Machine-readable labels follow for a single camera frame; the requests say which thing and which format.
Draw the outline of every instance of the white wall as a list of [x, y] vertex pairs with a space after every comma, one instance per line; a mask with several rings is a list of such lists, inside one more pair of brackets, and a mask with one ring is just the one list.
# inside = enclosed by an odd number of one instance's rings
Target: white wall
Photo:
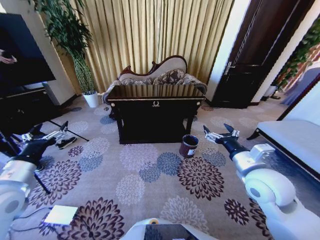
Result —
[[320, 82], [285, 116], [286, 120], [307, 120], [320, 126]]
[[235, 0], [233, 3], [233, 7], [225, 27], [224, 35], [222, 37], [221, 45], [214, 61], [213, 69], [208, 82], [208, 90], [205, 97], [210, 101], [213, 99], [218, 83], [224, 73], [229, 55], [234, 46], [249, 3], [250, 0]]
[[33, 6], [30, 6], [27, 0], [0, 0], [0, 13], [20, 14], [22, 16], [56, 79], [47, 82], [47, 84], [53, 92], [57, 104], [61, 105], [71, 98], [75, 91], [56, 49], [50, 43], [50, 40], [45, 37], [45, 26], [40, 15], [34, 11]]
[[261, 100], [273, 80], [276, 78], [278, 73], [280, 72], [281, 68], [287, 62], [288, 58], [295, 50], [299, 42], [302, 40], [304, 35], [307, 33], [308, 29], [311, 27], [314, 20], [320, 14], [320, 0], [315, 0], [313, 5], [311, 6], [310, 10], [305, 15], [304, 19], [300, 23], [299, 27], [294, 32], [293, 36], [291, 37], [290, 41], [282, 51], [281, 55], [279, 56], [278, 60], [275, 62], [274, 66], [272, 67], [269, 74], [266, 76], [264, 82], [262, 83], [260, 89], [255, 94], [251, 102], [256, 103]]

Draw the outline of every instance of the beige curtain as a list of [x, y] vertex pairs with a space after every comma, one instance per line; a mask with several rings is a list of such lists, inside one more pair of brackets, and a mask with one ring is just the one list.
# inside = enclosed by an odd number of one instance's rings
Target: beige curtain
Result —
[[146, 73], [152, 61], [172, 55], [183, 56], [187, 72], [207, 83], [232, 3], [86, 0], [80, 18], [93, 36], [87, 61], [98, 92], [105, 92], [128, 65], [136, 73]]

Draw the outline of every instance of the white flower pot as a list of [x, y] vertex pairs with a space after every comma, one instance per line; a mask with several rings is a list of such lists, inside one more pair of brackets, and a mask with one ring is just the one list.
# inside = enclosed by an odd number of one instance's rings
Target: white flower pot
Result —
[[99, 105], [99, 99], [98, 99], [98, 94], [94, 93], [94, 94], [90, 94], [90, 95], [84, 95], [84, 98], [86, 100], [86, 102], [89, 104], [90, 108], [96, 108]]
[[264, 97], [270, 97], [272, 94], [274, 94], [275, 90], [277, 89], [277, 86], [270, 86], [265, 94], [263, 95]]

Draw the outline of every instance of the can label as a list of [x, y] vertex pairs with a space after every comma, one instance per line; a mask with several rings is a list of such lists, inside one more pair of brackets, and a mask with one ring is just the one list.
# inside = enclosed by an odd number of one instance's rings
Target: can label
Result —
[[190, 155], [193, 155], [193, 154], [195, 154], [195, 152], [196, 152], [195, 149], [190, 149], [190, 150], [188, 151], [188, 155], [189, 155], [189, 156], [190, 156]]

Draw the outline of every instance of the white bench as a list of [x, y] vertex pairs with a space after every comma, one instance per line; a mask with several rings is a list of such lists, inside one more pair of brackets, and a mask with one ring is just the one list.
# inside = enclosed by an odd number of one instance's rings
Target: white bench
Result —
[[264, 136], [310, 174], [320, 179], [320, 126], [306, 120], [259, 122], [248, 140]]

